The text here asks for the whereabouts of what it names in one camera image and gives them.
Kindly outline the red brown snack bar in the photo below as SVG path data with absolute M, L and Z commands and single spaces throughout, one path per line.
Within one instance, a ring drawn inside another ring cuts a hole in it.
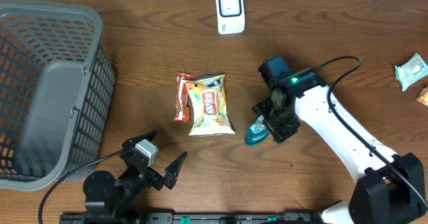
M 186 80 L 192 80 L 193 75 L 185 72 L 177 72 L 177 91 L 176 91 L 176 113 L 174 122 L 189 122 L 189 107 L 187 104 L 188 90 L 185 85 Z

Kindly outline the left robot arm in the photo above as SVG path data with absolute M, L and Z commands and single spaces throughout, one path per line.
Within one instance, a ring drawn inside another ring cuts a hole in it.
M 145 223 L 146 217 L 133 206 L 133 200 L 145 189 L 159 191 L 176 185 L 187 152 L 180 154 L 161 175 L 151 168 L 158 156 L 158 148 L 152 143 L 155 136 L 152 131 L 124 141 L 118 155 L 126 170 L 118 178 L 108 171 L 96 171 L 86 178 L 85 223 Z

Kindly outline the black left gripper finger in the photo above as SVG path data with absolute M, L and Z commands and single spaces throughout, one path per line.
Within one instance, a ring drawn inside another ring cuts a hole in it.
M 135 136 L 132 138 L 127 139 L 122 146 L 123 147 L 135 147 L 136 144 L 138 144 L 139 142 L 143 141 L 143 140 L 147 140 L 149 142 L 152 142 L 152 140 L 155 138 L 156 136 L 156 130 L 148 132 L 146 134 L 142 134 L 140 136 Z
M 176 184 L 181 167 L 187 157 L 187 151 L 178 156 L 166 169 L 163 177 L 164 184 Z

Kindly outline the light green wipes packet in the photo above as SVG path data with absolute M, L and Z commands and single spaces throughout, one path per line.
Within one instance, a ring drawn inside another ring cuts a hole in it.
M 427 64 L 419 54 L 415 53 L 402 66 L 395 66 L 395 76 L 404 92 L 409 86 L 427 76 Z

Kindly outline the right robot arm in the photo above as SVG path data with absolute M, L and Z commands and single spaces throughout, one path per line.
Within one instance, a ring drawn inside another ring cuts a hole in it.
M 277 143 L 312 127 L 339 157 L 355 188 L 349 201 L 319 211 L 323 223 L 411 223 L 427 213 L 422 162 L 403 156 L 370 134 L 311 69 L 259 69 L 270 96 L 253 107 Z

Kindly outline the yellow snack bag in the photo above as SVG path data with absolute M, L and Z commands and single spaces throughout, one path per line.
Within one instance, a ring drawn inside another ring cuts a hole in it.
M 185 80 L 193 109 L 189 136 L 235 134 L 227 115 L 225 74 Z

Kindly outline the orange tissue pack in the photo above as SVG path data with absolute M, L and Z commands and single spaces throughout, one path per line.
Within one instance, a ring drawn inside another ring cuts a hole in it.
M 424 106 L 428 106 L 428 87 L 422 89 L 421 93 L 417 97 L 417 101 Z

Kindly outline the teal mouthwash bottle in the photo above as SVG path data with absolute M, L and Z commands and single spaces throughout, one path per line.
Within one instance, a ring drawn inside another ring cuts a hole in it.
M 245 137 L 245 143 L 248 146 L 256 146 L 263 142 L 270 134 L 269 130 L 263 123 L 262 115 L 257 117 L 257 120 L 249 127 Z

